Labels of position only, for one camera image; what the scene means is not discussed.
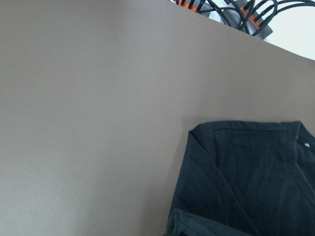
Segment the grey orange power strip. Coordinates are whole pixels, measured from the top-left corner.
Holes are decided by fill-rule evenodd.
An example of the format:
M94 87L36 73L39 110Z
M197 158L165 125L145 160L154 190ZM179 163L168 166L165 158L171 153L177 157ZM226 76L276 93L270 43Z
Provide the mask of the grey orange power strip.
M273 32L259 18L253 0L173 0L172 3L262 40Z

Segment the black graphic t-shirt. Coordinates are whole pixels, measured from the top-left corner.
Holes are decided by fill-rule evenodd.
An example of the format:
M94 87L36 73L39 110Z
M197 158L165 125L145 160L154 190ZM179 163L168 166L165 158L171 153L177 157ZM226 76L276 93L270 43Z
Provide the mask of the black graphic t-shirt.
M188 133L168 236L312 236L315 139L300 121L215 121Z

